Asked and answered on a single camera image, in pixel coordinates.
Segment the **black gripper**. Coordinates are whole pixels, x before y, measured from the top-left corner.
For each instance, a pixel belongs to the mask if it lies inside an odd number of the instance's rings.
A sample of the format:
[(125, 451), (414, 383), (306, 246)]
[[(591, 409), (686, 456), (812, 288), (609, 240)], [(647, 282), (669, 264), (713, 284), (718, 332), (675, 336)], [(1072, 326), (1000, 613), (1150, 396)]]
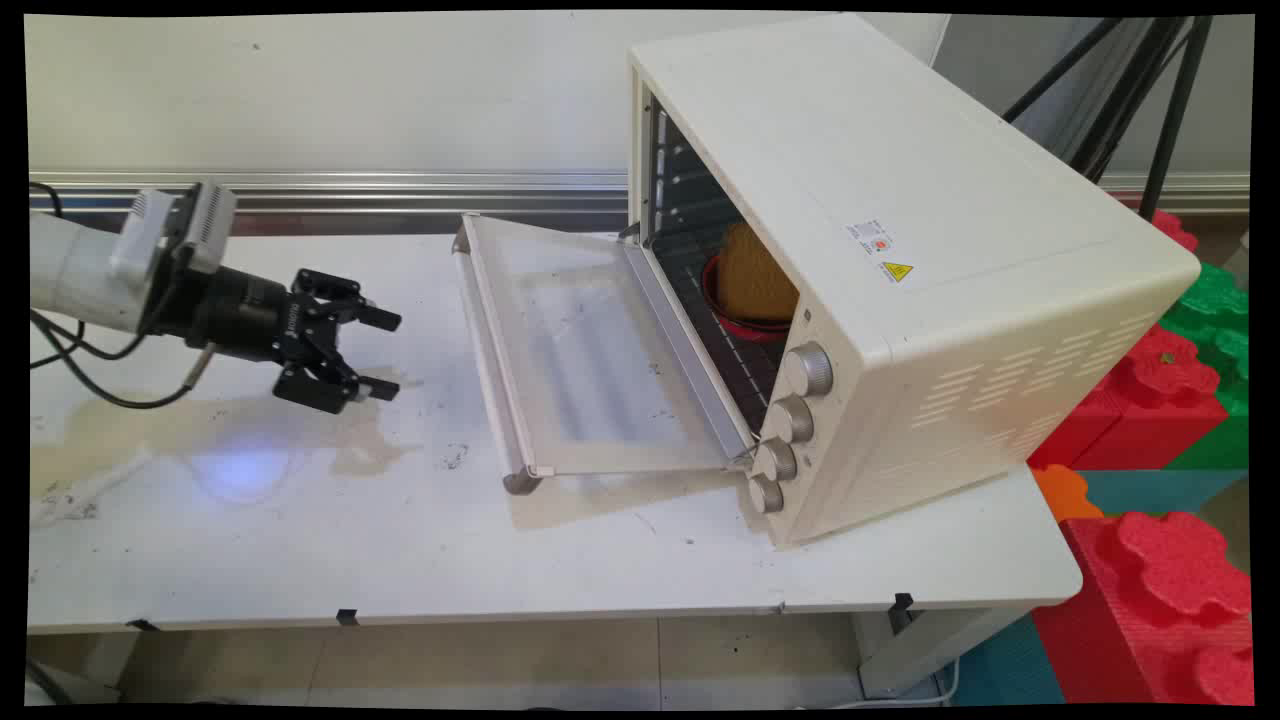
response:
[(183, 270), (160, 291), (160, 333), (191, 348), (282, 366), (278, 398), (338, 415), (352, 402), (390, 402), (401, 386), (353, 370), (337, 351), (338, 325), (357, 322), (397, 332), (402, 316), (378, 307), (361, 284), (300, 269), (282, 283), (221, 266), (211, 275)]

